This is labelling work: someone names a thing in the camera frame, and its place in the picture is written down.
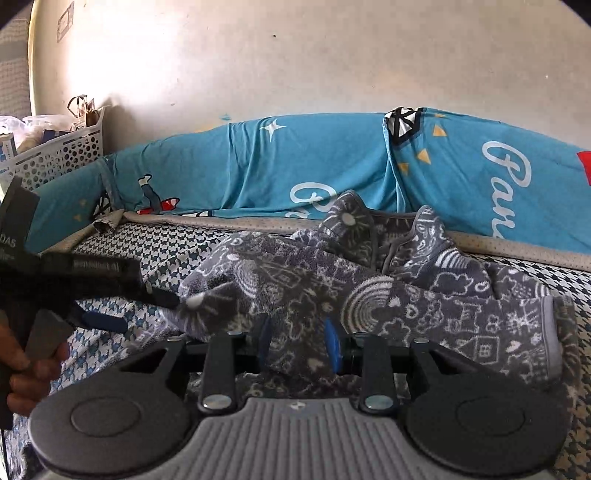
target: beige fabric edge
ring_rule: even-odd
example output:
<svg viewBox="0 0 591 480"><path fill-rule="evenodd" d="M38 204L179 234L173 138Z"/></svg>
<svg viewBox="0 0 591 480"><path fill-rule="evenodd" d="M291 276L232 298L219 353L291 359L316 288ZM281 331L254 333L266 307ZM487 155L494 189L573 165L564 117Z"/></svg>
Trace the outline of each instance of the beige fabric edge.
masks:
<svg viewBox="0 0 591 480"><path fill-rule="evenodd" d="M217 228L232 231L249 231L265 233L293 233L300 228L317 228L318 220L304 220L296 218L274 217L244 217L244 218L219 218L219 217L184 217L177 215L139 215L135 212L110 213L109 222L115 226L124 221L143 223L145 225L169 224L190 225L202 228ZM69 252L82 240L96 233L93 225L89 225L69 237L63 239L46 251ZM551 248L538 247L536 245L523 244L470 233L448 232L460 250L464 252L482 255L497 255L499 257L517 258L531 262L539 262L556 267L572 268L591 272L591 255L577 254Z"/></svg>
<svg viewBox="0 0 591 480"><path fill-rule="evenodd" d="M117 226L121 223L123 219L123 210L117 210L116 212L111 212L108 215L105 215L101 218L102 222L109 222L113 229L117 228ZM45 249L42 253L46 252L62 252L67 253L74 250L76 245L78 245L83 240L86 240L88 237L94 235L96 233L96 228L94 223L90 225L86 225L84 228L74 232L70 236L67 236L63 240L59 241L55 245Z"/></svg>

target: houndstooth mattress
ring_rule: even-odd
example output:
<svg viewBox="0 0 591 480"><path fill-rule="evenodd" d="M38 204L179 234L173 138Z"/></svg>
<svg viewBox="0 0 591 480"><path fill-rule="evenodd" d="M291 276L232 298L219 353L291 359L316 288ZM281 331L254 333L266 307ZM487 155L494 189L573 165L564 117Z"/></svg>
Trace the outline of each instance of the houndstooth mattress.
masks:
<svg viewBox="0 0 591 480"><path fill-rule="evenodd" d="M142 274L149 282L176 291L180 281L227 234L226 231L183 225L127 223L111 235L86 240L76 251L137 258L141 262ZM591 478L591 367L588 359L591 355L591 274L508 258L483 255L475 257L513 265L539 278L559 293L573 298L579 325L582 388L578 392L571 431L557 459L555 473L561 479ZM127 318L129 330L124 335L97 330L76 331L69 340L72 357L64 364L62 376L54 383L53 390L64 388L92 374L108 358L161 321L155 307L121 298L83 301L80 304L86 310ZM28 442L26 426L26 419L16 418L15 427L7 437L7 453L13 478L17 478L24 469L20 452Z"/></svg>

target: black clamp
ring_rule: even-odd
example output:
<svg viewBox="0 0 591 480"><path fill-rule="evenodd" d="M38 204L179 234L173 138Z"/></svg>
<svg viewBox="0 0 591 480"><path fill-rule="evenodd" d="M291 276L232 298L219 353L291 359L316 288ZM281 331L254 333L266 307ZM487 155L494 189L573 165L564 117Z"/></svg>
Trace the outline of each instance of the black clamp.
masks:
<svg viewBox="0 0 591 480"><path fill-rule="evenodd" d="M551 466L568 431L567 413L548 395L493 372L426 338L409 348L349 335L326 320L337 374L362 375L357 408L394 416L432 460L474 476L525 475ZM394 373L406 374L412 401L401 407Z"/></svg>
<svg viewBox="0 0 591 480"><path fill-rule="evenodd" d="M169 338L56 392L29 420L37 455L70 478L121 478L165 461L202 420L239 408L235 376L261 372L269 325L260 315L250 332L209 343ZM196 408L183 402L192 372L202 372Z"/></svg>

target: round black pad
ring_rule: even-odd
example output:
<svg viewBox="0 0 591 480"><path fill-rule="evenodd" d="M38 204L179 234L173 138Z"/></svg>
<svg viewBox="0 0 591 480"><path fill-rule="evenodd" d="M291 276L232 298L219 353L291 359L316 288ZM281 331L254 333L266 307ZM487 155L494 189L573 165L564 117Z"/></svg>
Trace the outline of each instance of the round black pad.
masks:
<svg viewBox="0 0 591 480"><path fill-rule="evenodd" d="M405 417L407 432L427 456L474 476L518 476L548 466L568 425L546 395L500 375L441 377Z"/></svg>
<svg viewBox="0 0 591 480"><path fill-rule="evenodd" d="M29 433L41 461L56 472L121 478L168 458L190 426L183 402L162 383L105 372L42 401Z"/></svg>

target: blue plastic part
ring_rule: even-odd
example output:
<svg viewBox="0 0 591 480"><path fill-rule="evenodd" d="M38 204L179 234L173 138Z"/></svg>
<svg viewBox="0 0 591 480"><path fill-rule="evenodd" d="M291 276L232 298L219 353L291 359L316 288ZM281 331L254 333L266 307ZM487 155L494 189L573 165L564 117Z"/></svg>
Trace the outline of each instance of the blue plastic part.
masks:
<svg viewBox="0 0 591 480"><path fill-rule="evenodd" d="M339 336L329 319L324 320L324 344L329 354L330 366L335 374L343 368L343 356L340 351Z"/></svg>

